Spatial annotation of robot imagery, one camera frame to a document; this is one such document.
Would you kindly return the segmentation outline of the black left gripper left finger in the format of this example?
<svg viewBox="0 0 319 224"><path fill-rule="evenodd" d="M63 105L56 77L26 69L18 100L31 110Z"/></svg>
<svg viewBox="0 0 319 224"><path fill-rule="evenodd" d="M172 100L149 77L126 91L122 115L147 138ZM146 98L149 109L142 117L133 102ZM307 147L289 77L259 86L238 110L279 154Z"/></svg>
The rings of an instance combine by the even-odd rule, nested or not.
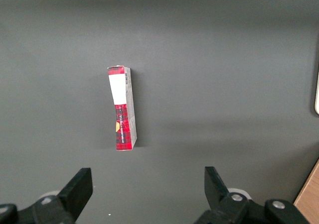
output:
<svg viewBox="0 0 319 224"><path fill-rule="evenodd" d="M91 168L81 168L56 195L47 195L23 210L1 204L2 224L74 224L93 194Z"/></svg>

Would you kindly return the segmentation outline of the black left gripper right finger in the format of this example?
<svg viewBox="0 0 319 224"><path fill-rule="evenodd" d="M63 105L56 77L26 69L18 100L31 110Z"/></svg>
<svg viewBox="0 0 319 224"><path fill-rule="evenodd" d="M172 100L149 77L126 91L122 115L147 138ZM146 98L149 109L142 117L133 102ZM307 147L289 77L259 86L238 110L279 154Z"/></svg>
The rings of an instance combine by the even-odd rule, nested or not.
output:
<svg viewBox="0 0 319 224"><path fill-rule="evenodd" d="M269 199L259 205L239 192L230 192L215 167L205 167L204 191L210 209L196 224L307 224L309 221L290 202Z"/></svg>

